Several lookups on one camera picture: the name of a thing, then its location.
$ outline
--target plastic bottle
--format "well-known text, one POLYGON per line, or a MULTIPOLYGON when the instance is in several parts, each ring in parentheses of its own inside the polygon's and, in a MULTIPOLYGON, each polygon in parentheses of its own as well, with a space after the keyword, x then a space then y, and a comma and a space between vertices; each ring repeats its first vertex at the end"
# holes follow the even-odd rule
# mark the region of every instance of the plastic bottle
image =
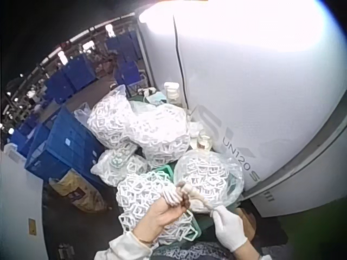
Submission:
POLYGON ((181 97, 179 95, 179 84, 175 82, 165 82, 166 100, 169 104, 177 107, 183 107, 181 97))

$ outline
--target dark floor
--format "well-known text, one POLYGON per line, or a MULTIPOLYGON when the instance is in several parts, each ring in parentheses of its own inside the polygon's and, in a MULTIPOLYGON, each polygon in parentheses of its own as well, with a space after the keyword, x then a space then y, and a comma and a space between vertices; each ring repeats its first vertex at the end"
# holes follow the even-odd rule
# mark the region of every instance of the dark floor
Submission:
POLYGON ((48 184, 42 196, 42 222, 50 260, 59 259, 61 245, 73 247, 71 259, 94 259, 95 253, 108 248, 109 241, 123 234, 113 188, 101 191, 109 209, 85 213, 56 193, 48 184))

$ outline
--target worker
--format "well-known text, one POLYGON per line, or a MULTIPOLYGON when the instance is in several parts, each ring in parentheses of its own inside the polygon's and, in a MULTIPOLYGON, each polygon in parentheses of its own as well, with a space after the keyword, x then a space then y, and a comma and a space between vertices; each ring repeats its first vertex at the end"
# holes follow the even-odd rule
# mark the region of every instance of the worker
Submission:
POLYGON ((216 207, 212 217, 216 227, 216 236, 220 243, 197 242, 189 249, 178 246, 150 249, 153 241, 160 235, 164 227, 176 221, 189 208, 188 195, 182 195, 182 202, 169 206, 163 197, 156 200, 129 232, 110 241, 110 248, 99 251, 94 260, 142 260, 148 259, 239 259, 239 260, 271 260, 271 257, 261 257, 251 245, 243 231, 242 219, 224 206, 216 207))

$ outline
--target hand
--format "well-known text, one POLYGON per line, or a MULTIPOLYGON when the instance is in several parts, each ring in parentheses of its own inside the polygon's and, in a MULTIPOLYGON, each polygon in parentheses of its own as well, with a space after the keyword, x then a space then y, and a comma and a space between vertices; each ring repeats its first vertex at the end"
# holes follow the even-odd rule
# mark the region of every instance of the hand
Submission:
POLYGON ((133 234, 143 243, 151 244, 162 233, 165 226, 176 221, 190 206, 188 195, 182 195, 182 202, 176 206, 168 205, 163 197, 157 199, 146 215, 133 230, 133 234))
POLYGON ((243 231, 242 219, 224 206, 216 207, 212 212, 216 226, 216 236, 223 246, 234 252, 244 245, 247 237, 243 231))

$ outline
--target clear container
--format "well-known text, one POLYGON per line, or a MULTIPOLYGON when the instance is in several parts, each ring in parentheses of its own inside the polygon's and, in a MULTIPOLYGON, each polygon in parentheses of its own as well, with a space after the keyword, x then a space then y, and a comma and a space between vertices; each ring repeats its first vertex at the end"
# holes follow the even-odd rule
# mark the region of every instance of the clear container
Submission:
POLYGON ((212 148, 212 138, 206 133, 205 129, 200 130, 197 136, 197 148, 205 151, 212 148))
POLYGON ((181 97, 179 95, 179 84, 175 82, 165 82, 166 100, 169 104, 177 107, 183 107, 181 97))

